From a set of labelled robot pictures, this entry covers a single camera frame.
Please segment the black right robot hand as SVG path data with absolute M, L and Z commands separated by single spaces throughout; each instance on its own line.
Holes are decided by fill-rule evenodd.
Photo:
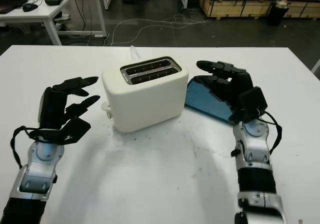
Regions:
M 200 75 L 196 81 L 209 89 L 220 102 L 225 102 L 235 112 L 241 108 L 239 96 L 253 88 L 251 76 L 245 69 L 222 61 L 199 60 L 197 67 L 209 75 Z

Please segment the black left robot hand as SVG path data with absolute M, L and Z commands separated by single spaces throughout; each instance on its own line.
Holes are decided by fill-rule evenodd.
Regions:
M 90 97 L 84 88 L 95 84 L 97 80 L 97 76 L 76 77 L 65 80 L 61 84 L 47 87 L 40 102 L 39 128 L 59 130 L 67 121 L 87 112 L 88 108 L 100 99 L 100 96 Z M 85 100 L 79 104 L 67 106 L 69 95 L 84 97 Z

